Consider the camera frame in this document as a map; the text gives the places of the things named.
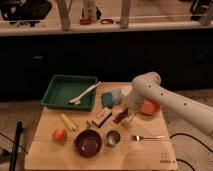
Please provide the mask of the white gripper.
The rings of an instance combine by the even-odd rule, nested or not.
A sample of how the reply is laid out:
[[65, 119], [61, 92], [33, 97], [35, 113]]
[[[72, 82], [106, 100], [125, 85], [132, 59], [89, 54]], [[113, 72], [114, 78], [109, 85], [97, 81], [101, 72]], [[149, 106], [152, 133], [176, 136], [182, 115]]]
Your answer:
[[136, 116], [136, 111], [141, 107], [142, 102], [143, 102], [142, 97], [139, 96], [138, 94], [132, 94], [132, 93], [129, 94], [127, 105], [130, 112], [128, 113], [126, 117], [127, 123], [131, 122], [134, 119], [134, 117]]

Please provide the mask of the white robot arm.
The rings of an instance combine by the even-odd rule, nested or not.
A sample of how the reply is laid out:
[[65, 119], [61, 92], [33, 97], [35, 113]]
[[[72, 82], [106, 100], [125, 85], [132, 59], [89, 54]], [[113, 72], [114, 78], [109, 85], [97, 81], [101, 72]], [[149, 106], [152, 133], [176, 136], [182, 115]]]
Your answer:
[[144, 100], [152, 100], [173, 110], [186, 122], [213, 139], [213, 107], [171, 92], [160, 86], [161, 77], [156, 72], [136, 76], [127, 97], [130, 110], [137, 110]]

